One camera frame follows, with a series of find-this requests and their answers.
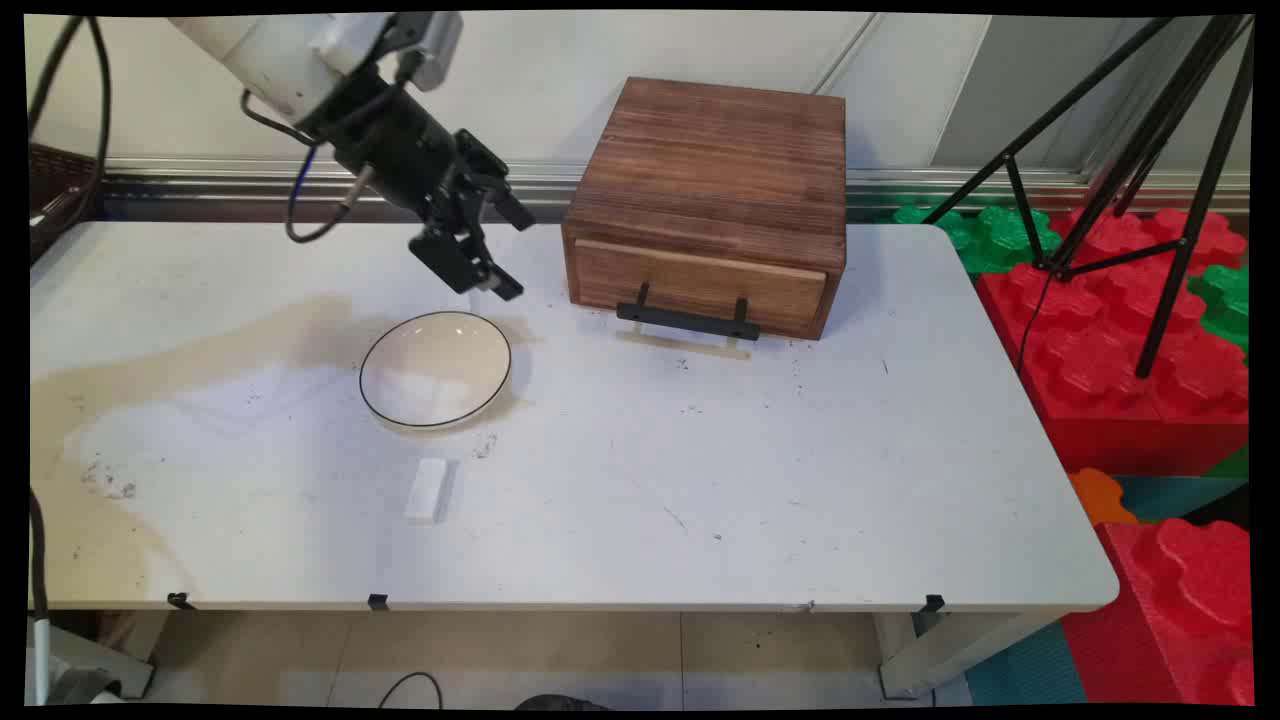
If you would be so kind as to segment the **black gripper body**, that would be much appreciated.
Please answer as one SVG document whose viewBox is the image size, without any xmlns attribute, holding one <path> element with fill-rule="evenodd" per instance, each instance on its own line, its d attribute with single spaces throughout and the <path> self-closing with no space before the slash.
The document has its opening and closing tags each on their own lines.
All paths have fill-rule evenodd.
<svg viewBox="0 0 1280 720">
<path fill-rule="evenodd" d="M 369 188 L 421 219 L 474 217 L 474 193 L 457 183 L 456 137 L 379 76 L 340 82 L 298 131 L 332 145 L 335 161 L 351 174 L 370 167 Z"/>
</svg>

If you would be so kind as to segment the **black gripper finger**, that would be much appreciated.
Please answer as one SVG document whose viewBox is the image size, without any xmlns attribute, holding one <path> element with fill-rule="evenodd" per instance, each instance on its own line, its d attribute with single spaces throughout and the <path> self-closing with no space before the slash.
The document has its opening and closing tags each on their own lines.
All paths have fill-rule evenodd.
<svg viewBox="0 0 1280 720">
<path fill-rule="evenodd" d="M 467 129 L 457 129 L 454 141 L 460 151 L 460 174 L 463 182 L 517 231 L 534 225 L 534 215 L 520 202 L 507 182 L 507 164 Z"/>
<path fill-rule="evenodd" d="M 431 204 L 410 252 L 456 293 L 488 291 L 504 301 L 524 286 L 493 259 L 481 228 L 483 193 L 452 193 Z"/>
</svg>

